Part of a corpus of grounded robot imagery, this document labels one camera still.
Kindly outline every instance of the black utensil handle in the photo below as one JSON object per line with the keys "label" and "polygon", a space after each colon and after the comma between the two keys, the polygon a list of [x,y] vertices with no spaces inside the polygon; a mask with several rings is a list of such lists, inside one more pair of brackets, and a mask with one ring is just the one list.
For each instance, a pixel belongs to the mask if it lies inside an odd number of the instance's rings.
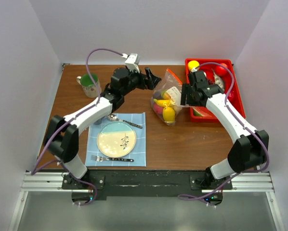
{"label": "black utensil handle", "polygon": [[131,126],[134,126],[134,127],[136,127],[136,128],[140,128],[140,129],[142,129],[142,128],[143,128],[143,127],[142,127],[142,126],[140,126],[140,125],[134,124],[134,123],[132,123],[132,122],[129,122],[129,121],[126,121],[126,120],[123,120],[123,122],[125,122],[125,123],[127,123],[127,124],[130,124]]}
{"label": "black utensil handle", "polygon": [[110,157],[109,160],[113,160],[113,161],[125,161],[125,162],[133,162],[133,159],[125,159],[125,158],[112,158]]}

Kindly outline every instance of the green mug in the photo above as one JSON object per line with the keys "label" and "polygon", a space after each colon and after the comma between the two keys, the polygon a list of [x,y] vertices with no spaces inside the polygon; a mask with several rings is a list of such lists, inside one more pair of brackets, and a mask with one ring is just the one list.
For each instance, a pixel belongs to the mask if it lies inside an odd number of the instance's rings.
{"label": "green mug", "polygon": [[97,86],[92,82],[89,74],[77,77],[77,82],[82,86],[84,93],[87,97],[96,98],[98,96],[98,90],[101,92],[100,82],[96,74],[91,73],[93,79],[95,80]]}

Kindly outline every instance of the cloth napkin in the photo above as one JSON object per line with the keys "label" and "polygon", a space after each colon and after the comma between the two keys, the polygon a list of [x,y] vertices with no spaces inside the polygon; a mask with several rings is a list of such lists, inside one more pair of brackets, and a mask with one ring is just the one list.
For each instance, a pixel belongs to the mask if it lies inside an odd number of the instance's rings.
{"label": "cloth napkin", "polygon": [[126,121],[132,122],[134,124],[141,125],[143,128],[139,129],[133,127],[133,130],[136,133],[136,143],[133,150],[123,156],[122,158],[134,159],[134,162],[120,162],[120,161],[92,161],[91,155],[103,156],[97,146],[97,136],[101,129],[108,123],[111,123],[106,117],[102,119],[101,124],[91,124],[89,127],[88,141],[87,141],[87,151],[86,151],[86,160],[85,165],[87,167],[145,167],[146,166],[146,122],[145,122],[145,113],[142,114],[121,114],[115,113],[115,115]]}

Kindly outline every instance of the wooden table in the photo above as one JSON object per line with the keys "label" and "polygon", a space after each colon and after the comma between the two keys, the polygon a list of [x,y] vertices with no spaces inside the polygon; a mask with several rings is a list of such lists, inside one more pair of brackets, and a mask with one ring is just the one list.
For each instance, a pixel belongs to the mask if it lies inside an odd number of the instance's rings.
{"label": "wooden table", "polygon": [[[97,74],[101,87],[110,81],[118,65],[91,65]],[[153,74],[163,77],[167,68],[172,70],[182,82],[186,82],[182,65],[150,65]],[[85,96],[76,77],[86,73],[84,65],[66,65],[57,90],[50,118],[65,116],[89,104],[92,99]],[[118,113],[146,112],[146,162],[147,167],[99,167],[99,169],[179,169],[204,170],[227,157],[232,142],[220,124],[199,124],[190,122],[190,111],[184,108],[176,117],[176,125],[170,127],[162,122],[150,105],[151,90],[136,89],[125,96],[125,103]],[[79,156],[85,161],[88,130],[79,137]],[[40,165],[53,160],[46,153]],[[48,168],[60,168],[51,164]]]}

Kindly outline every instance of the plate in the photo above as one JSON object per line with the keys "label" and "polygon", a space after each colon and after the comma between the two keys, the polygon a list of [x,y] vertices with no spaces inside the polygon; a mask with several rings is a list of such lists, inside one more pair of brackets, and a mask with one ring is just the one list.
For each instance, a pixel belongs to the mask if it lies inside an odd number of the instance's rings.
{"label": "plate", "polygon": [[99,150],[108,157],[119,158],[132,151],[136,143],[135,131],[125,122],[105,125],[97,136]]}

